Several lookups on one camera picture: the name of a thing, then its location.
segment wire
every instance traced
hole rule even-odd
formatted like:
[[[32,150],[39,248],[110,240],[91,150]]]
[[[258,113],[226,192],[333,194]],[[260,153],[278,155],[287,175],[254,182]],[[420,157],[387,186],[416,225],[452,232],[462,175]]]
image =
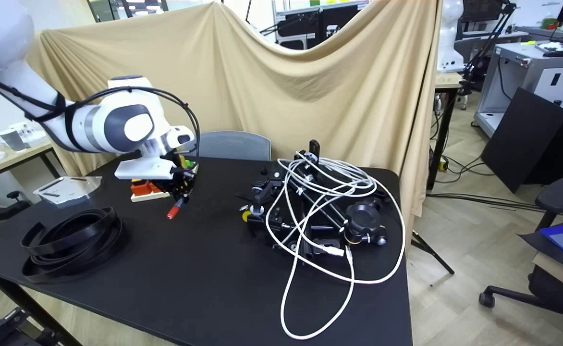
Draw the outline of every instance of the wire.
[[[495,57],[495,59],[497,59],[497,69],[499,69],[500,90],[504,92],[504,96],[508,100],[512,100],[512,96],[506,92],[506,80],[504,80],[504,71],[500,67],[500,57]]]
[[[481,175],[481,176],[495,176],[493,171],[477,171],[475,167],[485,165],[483,161],[479,161],[481,157],[477,155],[475,159],[472,159],[470,163],[462,163],[450,155],[445,155],[449,159],[449,163],[458,165],[460,169],[452,169],[452,165],[449,165],[449,171],[452,175],[456,175],[454,178],[437,178],[437,182],[458,182],[466,173],[474,173],[474,175]]]
[[[556,27],[556,28],[552,30],[550,40],[554,38],[554,34],[558,32],[558,28],[560,28],[560,27]]]
[[[57,105],[55,103],[47,103],[47,102],[41,102],[41,100],[37,100],[34,96],[28,96],[28,94],[20,92],[18,88],[14,88],[10,84],[0,82],[0,90],[10,92],[10,94],[14,94],[14,96],[18,96],[18,98],[22,98],[22,100],[37,105],[37,107],[47,109],[47,111],[57,111]]]
[[[477,203],[491,203],[491,205],[527,209],[527,211],[543,211],[535,203],[520,203],[516,200],[477,196],[477,194],[437,194],[437,192],[429,192],[427,196],[429,198],[449,198],[449,200],[468,200],[468,201],[477,201]]]
[[[433,125],[431,125],[431,140],[435,140],[437,136],[439,136],[439,132],[441,132],[441,113],[437,113],[435,111],[435,121],[433,121]]]
[[[381,282],[387,282],[391,276],[397,275],[397,271],[399,271],[399,267],[402,263],[402,257],[404,257],[404,248],[406,248],[406,223],[402,219],[401,205],[395,200],[395,196],[391,194],[391,190],[385,184],[381,184],[377,178],[370,176],[364,169],[360,169],[360,167],[356,167],[352,163],[337,161],[337,159],[329,159],[329,157],[320,157],[320,161],[314,163],[304,153],[297,153],[297,159],[278,159],[278,163],[287,171],[287,175],[283,178],[281,192],[278,194],[278,198],[274,200],[274,203],[270,205],[270,209],[266,213],[266,228],[268,228],[270,236],[276,240],[276,244],[295,257],[293,269],[291,269],[291,275],[289,275],[283,298],[281,298],[281,326],[291,338],[310,340],[310,338],[316,338],[318,334],[322,334],[324,330],[328,330],[345,313],[347,305],[352,300],[356,284],[381,284]],[[335,186],[324,186],[324,184],[316,182],[314,178],[308,178],[308,176],[301,175],[299,173],[301,167],[316,169],[318,175],[329,178],[331,182],[335,182]],[[312,207],[306,211],[306,215],[303,219],[297,217],[293,198],[289,198],[291,196],[291,186],[295,186],[297,190],[304,188],[304,192],[310,190],[310,192],[320,194],[320,198],[312,201]],[[331,251],[331,248],[314,242],[306,234],[306,228],[308,228],[310,219],[314,215],[324,211],[324,207],[333,207],[337,200],[341,200],[341,198],[366,198],[366,196],[372,196],[372,194],[376,194],[379,190],[385,190],[389,194],[389,198],[393,200],[395,207],[397,207],[397,213],[399,213],[399,219],[401,219],[401,225],[402,225],[401,226],[401,232],[402,232],[401,251],[399,251],[399,257],[397,257],[393,269],[387,275],[383,275],[379,278],[356,278],[356,267],[354,267],[352,250],[349,246],[345,250],[337,248],[337,253],[335,253],[335,251]],[[291,213],[291,219],[293,219],[295,226],[291,228],[289,236],[285,236],[285,240],[279,240],[276,230],[272,228],[272,213],[278,209],[278,205],[279,205],[283,196],[285,196],[285,201],[289,205],[289,213]],[[297,240],[295,248],[291,250],[285,242],[297,232],[299,232],[299,240]],[[308,257],[304,257],[301,253],[303,240],[310,242],[312,246],[316,246],[316,248],[320,248],[320,250],[324,250],[328,253],[333,253],[333,255],[343,255],[345,253],[345,257],[347,257],[347,261],[351,265],[351,276],[345,276],[341,273],[326,269],[326,267],[310,261]],[[351,282],[349,294],[347,294],[343,305],[339,307],[339,311],[324,326],[320,326],[318,330],[314,330],[310,334],[295,334],[287,326],[287,321],[285,321],[287,298],[289,298],[291,286],[295,282],[299,261],[308,263],[310,267],[314,267],[314,269],[318,269],[318,271],[322,271],[322,273],[326,273],[329,276],[335,276],[339,280]]]
[[[387,273],[385,276],[379,276],[379,278],[354,278],[356,284],[381,284],[381,282],[387,282],[387,280],[399,271],[399,267],[401,267],[401,263],[402,263],[404,248],[406,248],[406,223],[404,223],[404,217],[402,217],[401,205],[399,205],[397,198],[391,194],[391,190],[389,190],[385,184],[381,184],[377,178],[370,176],[368,173],[364,173],[364,175],[366,175],[374,184],[381,186],[381,188],[391,196],[391,200],[393,200],[393,203],[395,203],[395,209],[397,209],[397,213],[399,213],[399,219],[401,219],[401,228],[402,228],[402,246],[401,246],[401,253],[399,253],[399,259],[397,259],[393,271]],[[272,221],[270,221],[270,219],[272,219],[272,209],[278,207],[281,196],[283,196],[283,194],[279,194],[279,196],[276,198],[276,201],[272,203],[270,211],[266,213],[266,228],[268,228],[268,232],[272,234],[272,238],[278,242],[278,246],[279,246],[281,250],[285,250],[287,253],[295,253],[295,250],[287,248],[287,246],[278,238],[278,234],[276,234],[274,228],[272,228]],[[349,278],[349,276],[345,276],[345,275],[339,275],[339,273],[335,273],[335,271],[329,271],[329,269],[326,269],[326,267],[314,263],[312,259],[308,259],[308,257],[304,257],[304,255],[301,255],[301,253],[299,253],[299,259],[301,259],[303,263],[308,263],[310,267],[314,267],[314,269],[318,269],[318,271],[329,275],[329,276],[335,276],[335,278],[345,280],[345,282],[352,282],[352,278]]]
[[[95,103],[95,100],[110,96],[110,94],[118,94],[118,92],[133,92],[133,90],[141,90],[141,92],[149,92],[149,94],[156,94],[160,98],[166,98],[178,105],[181,105],[193,125],[193,130],[197,132],[197,142],[195,142],[195,151],[197,155],[201,155],[201,121],[195,115],[195,111],[189,107],[187,102],[183,102],[180,96],[172,94],[170,90],[164,88],[153,88],[153,86],[116,86],[116,88],[105,88],[101,92],[91,94],[89,98],[82,100],[82,102],[74,102],[66,107],[66,111],[76,111],[83,105]]]

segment desk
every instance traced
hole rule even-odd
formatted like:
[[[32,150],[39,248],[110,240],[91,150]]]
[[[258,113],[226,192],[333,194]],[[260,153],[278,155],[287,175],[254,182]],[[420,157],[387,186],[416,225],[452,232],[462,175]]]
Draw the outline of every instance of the desk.
[[[135,328],[180,344],[295,344],[279,323],[281,294],[293,259],[251,236],[239,207],[266,163],[201,159],[189,205],[168,221],[170,200],[130,201],[130,182],[112,176],[118,161],[99,173],[103,186],[93,203],[114,205],[130,230],[130,244],[110,261],[80,278],[32,284],[22,276],[20,242],[35,221],[49,225],[74,213],[41,201],[0,228],[0,288],[37,321],[64,330],[18,284],[72,301]],[[399,176],[374,171],[399,196]],[[360,276],[389,273],[401,251],[401,225],[389,217],[389,244],[356,250]],[[314,330],[337,311],[347,284],[301,267],[289,300],[289,324]],[[412,344],[406,263],[385,284],[356,286],[345,315],[312,344]]]
[[[427,182],[429,190],[433,190],[435,182],[437,182],[439,163],[441,163],[443,151],[447,148],[450,121],[452,121],[452,113],[456,107],[458,90],[462,86],[460,80],[462,80],[462,77],[458,73],[437,73],[437,77],[435,77],[435,92],[447,94],[449,100],[447,100],[447,105],[443,111],[441,128],[439,128],[435,151],[431,157],[429,182]]]
[[[489,42],[491,30],[468,30],[460,40],[456,40],[456,50],[466,57],[466,61],[472,61],[474,55],[483,50],[483,46]],[[497,38],[497,44],[502,42],[523,42],[529,40],[531,34],[527,30],[512,30],[512,32],[502,32]]]
[[[45,161],[45,165],[49,167],[49,171],[53,173],[53,176],[60,176],[60,173],[57,171],[57,167],[51,163],[49,153],[55,153],[53,144],[41,144],[35,148],[28,148],[28,150],[20,150],[20,151],[7,151],[7,157],[0,159],[0,173],[10,171],[16,165],[22,165],[26,161],[32,161],[35,157],[41,157]]]

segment white cable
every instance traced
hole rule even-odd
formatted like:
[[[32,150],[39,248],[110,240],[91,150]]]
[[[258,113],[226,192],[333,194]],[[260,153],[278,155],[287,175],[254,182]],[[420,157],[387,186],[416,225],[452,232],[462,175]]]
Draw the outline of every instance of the white cable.
[[[287,171],[285,178],[283,178],[283,188],[281,192],[278,194],[278,198],[274,200],[274,203],[270,205],[268,213],[266,213],[266,228],[268,232],[272,234],[272,238],[278,242],[279,248],[283,248],[285,251],[289,251],[291,255],[295,255],[295,261],[293,261],[293,269],[291,269],[291,275],[287,278],[287,284],[285,284],[285,290],[283,290],[283,298],[281,298],[281,326],[283,330],[295,338],[295,340],[310,340],[310,338],[316,338],[320,336],[322,332],[326,332],[347,309],[347,305],[351,303],[352,296],[354,296],[354,286],[356,284],[381,284],[381,282],[387,282],[391,276],[397,275],[402,259],[404,259],[404,248],[406,248],[406,223],[404,223],[404,217],[402,217],[402,211],[401,211],[401,205],[397,201],[397,198],[391,194],[391,190],[379,182],[377,178],[370,176],[364,169],[356,167],[356,165],[351,165],[351,163],[345,163],[345,161],[335,161],[335,159],[326,159],[326,157],[320,157],[320,165],[331,169],[331,171],[337,171],[341,173],[343,176],[349,176],[351,180],[341,180],[333,175],[329,175],[326,169],[322,169],[320,165],[314,165],[312,161],[308,161],[303,153],[299,153],[303,159],[295,159],[295,161],[289,161],[289,165],[285,165],[283,159],[279,159],[279,165]],[[329,188],[329,186],[322,186],[322,184],[316,184],[314,180],[303,176],[297,173],[297,169],[303,165],[303,163],[308,163],[312,165],[314,169],[318,169],[318,173],[322,173],[324,176],[331,178],[333,182],[337,182],[335,188]],[[320,198],[312,203],[310,211],[299,221],[297,213],[295,213],[295,205],[291,201],[291,192],[289,192],[289,184],[291,184],[291,178],[295,178],[299,184],[303,184],[301,188],[306,188],[306,190],[314,190],[320,194]],[[324,207],[328,207],[329,203],[341,200],[341,198],[366,198],[366,196],[372,196],[374,192],[379,190],[379,186],[391,196],[395,207],[397,207],[397,213],[399,213],[399,219],[401,219],[401,232],[402,232],[402,244],[401,244],[401,251],[399,251],[399,257],[397,257],[397,263],[393,267],[391,273],[387,273],[385,276],[379,276],[379,278],[356,278],[356,267],[354,267],[354,255],[352,255],[352,250],[351,246],[347,246],[345,250],[345,255],[349,259],[349,265],[351,265],[351,276],[345,276],[345,275],[339,275],[335,271],[329,271],[314,261],[310,261],[308,257],[301,255],[301,246],[303,246],[303,240],[310,242],[312,246],[328,251],[328,253],[333,253],[331,248],[328,246],[322,246],[314,240],[310,240],[306,236],[306,226],[308,226],[308,221],[320,213]],[[272,225],[270,225],[270,215],[272,211],[278,207],[279,200],[287,198],[287,205],[289,205],[289,211],[291,211],[291,217],[293,217],[293,230],[285,236],[285,240],[281,242],[278,238],[278,234],[274,232]],[[299,230],[299,240],[295,244],[295,250],[287,248],[285,242]],[[312,265],[314,269],[329,275],[329,276],[335,276],[339,280],[347,280],[351,282],[351,290],[343,301],[343,305],[339,307],[339,311],[322,326],[318,328],[316,332],[310,332],[310,334],[295,334],[289,326],[287,326],[287,321],[285,321],[285,307],[287,307],[287,298],[289,298],[289,292],[291,292],[291,286],[295,282],[295,276],[297,276],[297,269],[299,269],[299,261],[304,261],[308,265]]]
[[[401,267],[401,263],[402,263],[404,250],[406,250],[406,242],[408,242],[408,236],[406,236],[406,223],[404,223],[404,217],[402,217],[402,211],[401,211],[401,205],[399,205],[397,198],[391,194],[391,190],[389,190],[385,184],[381,184],[379,180],[377,180],[377,184],[379,184],[379,186],[391,196],[391,200],[393,200],[393,203],[395,203],[395,209],[397,209],[397,213],[399,213],[399,219],[401,219],[401,238],[402,238],[402,240],[401,240],[401,251],[399,251],[397,263],[395,263],[395,267],[393,267],[391,273],[387,273],[385,276],[379,276],[379,278],[351,278],[351,276],[339,275],[339,273],[335,273],[335,271],[329,271],[329,269],[326,269],[326,267],[314,263],[312,259],[308,259],[308,257],[304,257],[304,255],[301,255],[301,253],[297,253],[297,257],[299,257],[301,261],[312,265],[314,269],[318,269],[318,271],[322,271],[322,273],[326,273],[326,275],[329,275],[329,276],[335,276],[335,278],[339,278],[339,280],[345,280],[345,282],[352,282],[352,280],[354,280],[356,284],[381,284],[381,282],[387,282],[391,276],[395,276],[395,273],[399,271],[399,267]],[[276,209],[276,205],[279,203],[281,196],[283,196],[283,194],[279,194],[279,196],[276,198],[276,201],[272,203],[270,211]],[[270,225],[270,215],[272,215],[270,211],[266,213],[266,228],[268,228],[268,232],[272,234],[272,238],[278,242],[279,248],[283,248],[287,253],[295,255],[293,250],[287,248],[287,246],[278,238],[278,234],[274,232],[274,228],[272,228],[272,225]]]
[[[352,250],[347,248],[347,261],[351,265],[351,273],[352,276],[356,276],[356,267],[354,267],[354,257],[352,257]],[[285,330],[285,334],[289,334],[291,338],[297,338],[297,340],[310,340],[310,338],[316,338],[320,336],[322,332],[326,332],[331,324],[335,324],[335,321],[345,313],[345,309],[349,307],[349,303],[352,301],[352,296],[354,296],[354,288],[356,284],[351,282],[351,290],[347,292],[347,298],[343,301],[343,305],[339,307],[339,311],[318,330],[310,332],[310,334],[295,334],[289,326],[287,326],[287,321],[285,321],[285,307],[287,307],[287,298],[289,298],[289,290],[293,286],[293,280],[295,280],[295,275],[297,275],[297,267],[299,267],[299,255],[295,255],[295,263],[293,263],[293,271],[287,278],[287,284],[285,284],[285,292],[283,292],[283,298],[281,298],[281,326]]]

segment black robotic device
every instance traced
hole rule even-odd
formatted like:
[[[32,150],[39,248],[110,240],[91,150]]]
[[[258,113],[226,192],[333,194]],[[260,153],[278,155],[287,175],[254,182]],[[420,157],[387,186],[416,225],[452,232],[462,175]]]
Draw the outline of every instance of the black robotic device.
[[[295,159],[304,159],[304,165],[295,171],[301,178],[329,188],[335,188],[339,180],[349,180],[349,176],[343,176],[320,163],[318,140],[310,142],[310,151],[303,151],[303,157]],[[301,178],[287,175],[289,171],[281,163],[272,163],[256,178],[247,196],[249,203],[241,209],[243,221],[247,223],[253,236],[264,238],[264,242],[274,248],[278,248],[278,242],[270,236],[268,226],[279,240],[285,240],[289,248],[295,248],[301,232],[293,232],[295,221],[291,215],[295,213],[299,219],[303,219],[322,198],[320,192],[306,188]],[[281,196],[279,203],[276,203],[285,188],[289,192],[289,201]],[[304,232],[310,240],[326,248],[337,248],[337,253],[343,253],[345,246],[385,246],[387,201],[389,196],[379,188],[372,196],[339,198],[312,215]],[[322,255],[329,251],[312,246],[310,242],[301,242],[301,253]]]

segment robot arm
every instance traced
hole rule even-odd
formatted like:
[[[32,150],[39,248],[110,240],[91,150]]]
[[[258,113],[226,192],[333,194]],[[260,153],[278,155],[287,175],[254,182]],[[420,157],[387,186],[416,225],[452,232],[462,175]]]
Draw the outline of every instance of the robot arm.
[[[43,80],[26,61],[35,28],[20,0],[0,2],[0,94],[39,121],[51,138],[72,151],[126,153],[141,150],[147,163],[128,163],[122,178],[172,178],[174,163],[160,159],[195,138],[187,127],[172,127],[160,98],[145,77],[108,82],[101,103],[70,102]],[[164,173],[143,173],[155,159]]]

